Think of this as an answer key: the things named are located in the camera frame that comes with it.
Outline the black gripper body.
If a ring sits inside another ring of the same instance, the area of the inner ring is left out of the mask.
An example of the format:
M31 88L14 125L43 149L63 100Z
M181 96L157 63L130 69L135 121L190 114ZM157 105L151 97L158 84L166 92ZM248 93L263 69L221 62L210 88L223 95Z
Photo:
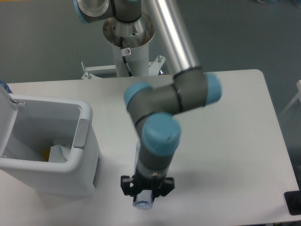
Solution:
M133 178L133 197L136 198L143 190L150 190L152 198L166 196L166 175L155 175L147 178L137 170Z

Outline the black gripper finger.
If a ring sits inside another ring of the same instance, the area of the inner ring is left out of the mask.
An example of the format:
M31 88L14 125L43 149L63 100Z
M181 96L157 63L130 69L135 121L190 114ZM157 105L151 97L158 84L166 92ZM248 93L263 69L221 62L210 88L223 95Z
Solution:
M167 196L173 189L175 188L174 185L174 178L168 177L163 180L163 182L158 186L156 189L156 197L165 197Z
M136 189L135 189L133 177L121 176L120 186L125 196L134 197L136 195Z

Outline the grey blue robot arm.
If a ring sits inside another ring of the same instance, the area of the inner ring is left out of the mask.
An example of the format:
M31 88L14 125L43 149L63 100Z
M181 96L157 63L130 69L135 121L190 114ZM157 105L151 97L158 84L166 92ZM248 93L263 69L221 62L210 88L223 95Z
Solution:
M174 179L167 177L167 171L181 135L173 116L218 102L221 84L215 75L203 73L175 1L145 2L151 26L143 18L139 0L76 0L73 4L83 23L112 23L104 32L111 34L109 41L117 46L128 77L135 76L129 65L133 49L148 41L151 30L162 38L173 82L159 88L138 82L126 89L124 102L141 147L134 175L122 176L120 186L133 198L144 190L150 191L152 199L166 196L174 189Z

